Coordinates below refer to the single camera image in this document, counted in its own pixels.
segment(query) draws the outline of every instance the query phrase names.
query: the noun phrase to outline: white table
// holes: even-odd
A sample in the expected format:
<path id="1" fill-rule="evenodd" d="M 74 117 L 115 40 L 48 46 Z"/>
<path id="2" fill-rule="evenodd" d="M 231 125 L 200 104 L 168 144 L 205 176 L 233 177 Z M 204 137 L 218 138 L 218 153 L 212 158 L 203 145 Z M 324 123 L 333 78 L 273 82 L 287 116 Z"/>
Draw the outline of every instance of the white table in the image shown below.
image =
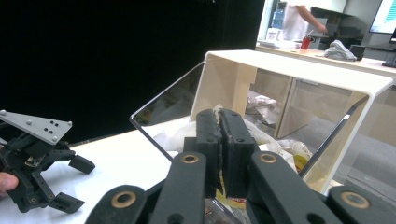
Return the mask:
<path id="1" fill-rule="evenodd" d="M 96 165 L 89 175 L 68 166 L 68 162 L 55 162 L 41 174 L 55 195 L 59 192 L 69 194 L 84 201 L 84 205 L 71 215 L 51 207 L 21 213 L 11 198 L 6 197 L 0 200 L 0 223 L 84 223 L 109 190 L 120 185 L 149 189 L 166 178 L 171 165 L 139 131 L 71 149 Z"/>

